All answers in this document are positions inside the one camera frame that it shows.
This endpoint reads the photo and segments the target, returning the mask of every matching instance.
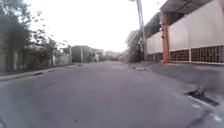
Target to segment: road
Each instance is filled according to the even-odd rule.
[[[224,126],[212,108],[175,88],[179,84],[120,62],[85,64],[1,82],[0,117],[7,128]]]

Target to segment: road marking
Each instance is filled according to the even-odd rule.
[[[112,68],[115,68],[115,69],[124,69],[124,66],[116,65],[116,66],[112,66]]]
[[[196,105],[196,104],[191,104],[191,105],[192,105],[192,107],[194,107],[194,108],[201,108],[201,106]]]
[[[179,96],[177,95],[177,93],[175,93],[175,92],[173,92],[172,95],[175,96],[176,98],[179,97]]]
[[[217,122],[222,122],[222,118],[220,118],[217,115],[214,115],[214,120],[217,121]]]
[[[198,100],[198,99],[196,99],[196,98],[193,98],[193,97],[191,97],[191,96],[187,96],[188,98],[190,98],[190,99],[192,99],[192,100],[194,100],[194,101],[196,101],[196,102],[199,102],[200,104],[203,104],[203,105],[205,105],[205,106],[207,106],[207,107],[212,107],[213,108],[213,106],[211,106],[210,104],[207,104],[206,102],[203,102],[203,101],[201,101],[201,100]]]

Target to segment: drain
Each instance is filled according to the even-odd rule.
[[[184,95],[187,95],[187,96],[191,96],[193,98],[196,98],[198,100],[201,100],[203,102],[206,102],[214,107],[218,106],[219,103],[208,98],[206,95],[205,95],[205,92],[204,91],[198,91],[198,90],[195,90],[195,91],[190,91],[190,92],[187,92],[187,93],[184,93]]]

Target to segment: white wall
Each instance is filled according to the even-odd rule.
[[[148,54],[159,53],[163,51],[161,36],[162,36],[162,32],[160,31],[147,39]]]
[[[211,1],[169,27],[170,51],[224,45],[224,14]]]

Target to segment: building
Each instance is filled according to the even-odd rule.
[[[223,11],[223,0],[167,0],[145,26],[147,60],[223,64]]]

